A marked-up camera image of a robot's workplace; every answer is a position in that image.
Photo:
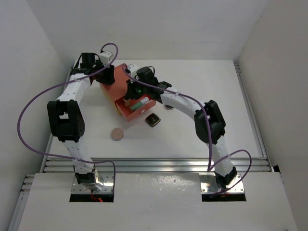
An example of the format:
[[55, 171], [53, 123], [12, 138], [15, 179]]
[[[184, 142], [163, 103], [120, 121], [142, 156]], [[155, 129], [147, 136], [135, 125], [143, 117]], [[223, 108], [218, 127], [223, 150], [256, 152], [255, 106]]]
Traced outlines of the peach bottle grey cap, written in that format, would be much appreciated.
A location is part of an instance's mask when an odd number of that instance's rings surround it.
[[123, 98], [123, 102], [124, 102], [124, 107], [125, 108], [130, 107], [130, 101], [131, 101], [131, 99], [128, 99], [126, 97]]

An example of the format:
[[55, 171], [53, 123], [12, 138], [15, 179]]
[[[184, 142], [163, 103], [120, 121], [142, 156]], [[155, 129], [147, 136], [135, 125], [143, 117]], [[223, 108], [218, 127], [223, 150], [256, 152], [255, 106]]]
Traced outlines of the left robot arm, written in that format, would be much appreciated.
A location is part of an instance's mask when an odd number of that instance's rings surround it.
[[47, 104], [51, 133], [64, 144], [74, 161], [75, 178], [79, 185], [91, 191], [99, 191], [103, 182], [89, 154], [82, 147], [85, 122], [79, 103], [93, 81], [114, 83], [114, 66], [109, 65], [113, 53], [82, 53], [69, 74], [70, 83], [63, 93]]

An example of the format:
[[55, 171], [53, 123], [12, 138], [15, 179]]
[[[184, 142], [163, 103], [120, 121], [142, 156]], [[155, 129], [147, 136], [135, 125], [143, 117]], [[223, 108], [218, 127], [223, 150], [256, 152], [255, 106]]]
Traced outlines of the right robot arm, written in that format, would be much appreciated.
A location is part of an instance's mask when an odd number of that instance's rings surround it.
[[158, 81], [154, 71], [148, 66], [130, 71], [123, 65], [122, 70], [129, 78], [125, 99], [137, 100], [147, 95], [154, 101], [179, 110], [194, 121], [197, 137], [209, 148], [207, 169], [214, 169], [218, 186], [226, 189], [236, 177], [237, 170], [231, 162], [226, 147], [224, 139], [226, 122], [218, 104], [213, 100], [200, 103], [195, 98], [180, 93], [170, 83]]

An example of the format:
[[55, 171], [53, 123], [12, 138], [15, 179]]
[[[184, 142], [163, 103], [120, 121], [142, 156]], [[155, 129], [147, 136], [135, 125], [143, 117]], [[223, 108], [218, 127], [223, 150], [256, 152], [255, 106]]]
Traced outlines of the black square compact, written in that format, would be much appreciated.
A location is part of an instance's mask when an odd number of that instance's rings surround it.
[[151, 127], [155, 127], [160, 121], [161, 118], [155, 113], [151, 113], [145, 118], [145, 122]]

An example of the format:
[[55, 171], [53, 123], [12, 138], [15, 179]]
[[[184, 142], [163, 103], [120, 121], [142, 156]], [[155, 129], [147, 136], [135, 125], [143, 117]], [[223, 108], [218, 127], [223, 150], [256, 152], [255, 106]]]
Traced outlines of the green bottle white cap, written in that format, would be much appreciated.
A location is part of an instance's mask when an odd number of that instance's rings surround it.
[[130, 106], [129, 108], [130, 108], [131, 111], [136, 111], [137, 109], [139, 109], [143, 105], [147, 104], [149, 101], [150, 101], [150, 99], [148, 97], [144, 97], [144, 98], [140, 99], [139, 101], [137, 101], [132, 106]]

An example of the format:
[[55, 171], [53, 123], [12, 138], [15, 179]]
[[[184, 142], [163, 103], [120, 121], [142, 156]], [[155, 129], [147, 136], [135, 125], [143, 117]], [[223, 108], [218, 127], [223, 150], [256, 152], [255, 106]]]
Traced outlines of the black round jar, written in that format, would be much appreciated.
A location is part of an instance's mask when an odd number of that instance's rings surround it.
[[175, 108], [170, 106], [170, 105], [167, 105], [165, 104], [164, 107], [167, 109], [167, 110], [174, 110]]

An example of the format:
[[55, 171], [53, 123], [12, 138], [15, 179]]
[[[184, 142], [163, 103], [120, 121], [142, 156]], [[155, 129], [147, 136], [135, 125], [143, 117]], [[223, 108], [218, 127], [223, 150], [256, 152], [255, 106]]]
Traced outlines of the red top drawer unit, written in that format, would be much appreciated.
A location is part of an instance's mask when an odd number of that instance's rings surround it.
[[115, 102], [118, 110], [128, 122], [131, 122], [132, 120], [140, 117], [142, 114], [149, 111], [156, 105], [156, 101], [152, 101], [143, 105], [136, 111], [131, 111], [129, 107], [125, 108], [123, 98], [127, 93], [127, 80], [130, 79], [122, 70], [121, 65], [115, 67], [114, 78], [115, 83], [113, 83], [112, 85], [105, 85], [100, 83], [100, 87], [103, 87], [108, 92], [109, 96]]

